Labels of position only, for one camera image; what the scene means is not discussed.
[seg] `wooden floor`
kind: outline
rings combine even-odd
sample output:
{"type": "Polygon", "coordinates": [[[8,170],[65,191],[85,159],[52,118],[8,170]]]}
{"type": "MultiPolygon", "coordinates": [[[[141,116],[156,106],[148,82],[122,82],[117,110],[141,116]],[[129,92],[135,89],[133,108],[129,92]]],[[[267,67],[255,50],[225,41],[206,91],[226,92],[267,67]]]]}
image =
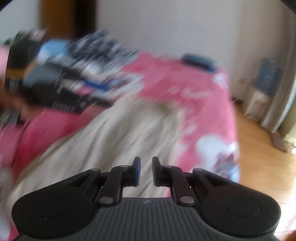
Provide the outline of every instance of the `wooden floor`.
{"type": "Polygon", "coordinates": [[[241,184],[273,197],[281,206],[275,235],[283,240],[296,229],[296,155],[272,146],[269,134],[236,107],[241,184]]]}

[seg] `pink bedsheet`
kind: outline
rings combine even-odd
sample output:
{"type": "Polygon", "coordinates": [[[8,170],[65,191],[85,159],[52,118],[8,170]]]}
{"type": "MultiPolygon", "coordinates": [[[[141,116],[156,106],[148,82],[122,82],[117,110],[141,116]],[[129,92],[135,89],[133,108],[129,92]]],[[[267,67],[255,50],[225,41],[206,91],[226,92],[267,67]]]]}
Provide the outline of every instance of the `pink bedsheet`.
{"type": "MultiPolygon", "coordinates": [[[[239,181],[236,122],[225,72],[210,74],[179,60],[150,54],[141,54],[123,71],[143,76],[144,89],[139,96],[176,102],[180,108],[184,121],[177,166],[187,172],[202,167],[239,181]]],[[[11,160],[14,177],[54,141],[85,126],[100,111],[91,107],[78,116],[44,109],[34,120],[19,127],[19,138],[11,141],[16,151],[11,160]]]]}

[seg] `beige cloth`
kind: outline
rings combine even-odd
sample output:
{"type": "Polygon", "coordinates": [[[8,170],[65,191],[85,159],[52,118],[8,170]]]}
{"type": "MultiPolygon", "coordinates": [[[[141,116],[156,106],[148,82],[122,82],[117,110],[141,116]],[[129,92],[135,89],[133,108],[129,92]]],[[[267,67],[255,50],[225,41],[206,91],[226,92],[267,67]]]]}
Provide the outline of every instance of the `beige cloth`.
{"type": "Polygon", "coordinates": [[[59,182],[91,168],[108,172],[112,167],[131,165],[141,157],[137,188],[124,189],[128,197],[162,197],[166,188],[153,185],[152,157],[162,165],[177,158],[180,117],[173,105],[121,97],[84,129],[54,143],[20,175],[7,202],[13,204],[27,193],[59,182]]]}

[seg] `curtain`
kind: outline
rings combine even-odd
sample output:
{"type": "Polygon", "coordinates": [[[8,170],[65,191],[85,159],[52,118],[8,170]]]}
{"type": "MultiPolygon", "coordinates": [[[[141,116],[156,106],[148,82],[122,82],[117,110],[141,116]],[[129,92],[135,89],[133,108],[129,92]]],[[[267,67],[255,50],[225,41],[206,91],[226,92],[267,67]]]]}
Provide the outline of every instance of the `curtain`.
{"type": "Polygon", "coordinates": [[[264,115],[261,126],[275,133],[286,117],[296,93],[296,14],[285,8],[285,41],[280,62],[281,78],[278,89],[264,115]]]}

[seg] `white wall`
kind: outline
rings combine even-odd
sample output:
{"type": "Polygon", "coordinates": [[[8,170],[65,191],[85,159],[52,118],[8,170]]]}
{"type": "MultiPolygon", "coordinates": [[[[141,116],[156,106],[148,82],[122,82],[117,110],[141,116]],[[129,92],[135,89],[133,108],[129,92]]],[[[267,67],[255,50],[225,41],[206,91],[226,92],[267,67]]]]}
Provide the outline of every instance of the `white wall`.
{"type": "Polygon", "coordinates": [[[0,12],[0,41],[40,26],[40,0],[13,0],[0,12]]]}
{"type": "Polygon", "coordinates": [[[229,73],[232,96],[240,99],[261,58],[280,56],[280,0],[99,0],[98,11],[97,26],[128,47],[216,59],[229,73]]]}

